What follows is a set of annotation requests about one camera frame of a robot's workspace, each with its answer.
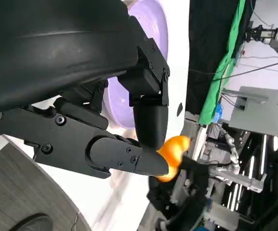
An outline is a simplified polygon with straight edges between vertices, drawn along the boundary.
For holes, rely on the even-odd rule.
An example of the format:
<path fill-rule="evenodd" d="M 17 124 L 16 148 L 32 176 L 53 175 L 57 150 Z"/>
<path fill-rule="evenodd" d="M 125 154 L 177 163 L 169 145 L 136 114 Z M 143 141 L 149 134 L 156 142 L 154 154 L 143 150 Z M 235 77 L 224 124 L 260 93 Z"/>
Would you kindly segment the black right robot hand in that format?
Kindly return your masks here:
<path fill-rule="evenodd" d="M 166 219 L 188 209 L 200 213 L 208 204 L 208 178 L 208 165 L 184 156 L 172 179 L 148 178 L 147 198 Z"/>

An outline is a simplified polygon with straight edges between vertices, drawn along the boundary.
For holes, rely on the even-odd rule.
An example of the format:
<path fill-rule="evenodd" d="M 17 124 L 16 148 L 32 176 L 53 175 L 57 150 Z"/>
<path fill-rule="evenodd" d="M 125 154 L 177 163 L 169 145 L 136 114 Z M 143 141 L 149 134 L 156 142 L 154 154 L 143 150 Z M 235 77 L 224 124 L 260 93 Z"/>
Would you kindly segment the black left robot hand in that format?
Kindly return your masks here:
<path fill-rule="evenodd" d="M 169 66 L 120 0 L 0 0 L 0 135 L 34 160 L 105 179 L 162 176 Z M 130 94 L 137 140 L 107 131 L 111 77 Z"/>

